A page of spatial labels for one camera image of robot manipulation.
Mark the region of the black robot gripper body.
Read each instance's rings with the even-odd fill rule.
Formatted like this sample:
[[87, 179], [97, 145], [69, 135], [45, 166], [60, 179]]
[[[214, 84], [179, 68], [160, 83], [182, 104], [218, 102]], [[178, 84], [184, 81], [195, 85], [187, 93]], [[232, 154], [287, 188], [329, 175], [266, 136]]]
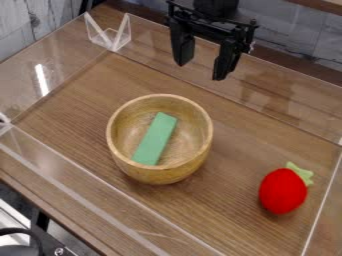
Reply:
[[167, 24], [172, 36], [212, 41], [230, 39], [242, 45], [254, 41], [258, 22], [238, 14], [239, 0], [167, 0]]

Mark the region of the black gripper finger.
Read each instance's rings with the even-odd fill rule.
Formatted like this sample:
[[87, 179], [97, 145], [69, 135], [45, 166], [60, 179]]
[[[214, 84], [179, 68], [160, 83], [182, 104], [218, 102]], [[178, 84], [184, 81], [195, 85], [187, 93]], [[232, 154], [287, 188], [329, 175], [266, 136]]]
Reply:
[[188, 26], [176, 20], [170, 21], [172, 56], [179, 66], [186, 65], [194, 58], [195, 38]]
[[231, 39], [224, 39], [220, 43], [219, 55], [214, 61], [212, 79], [222, 81], [235, 70], [240, 57], [239, 43]]

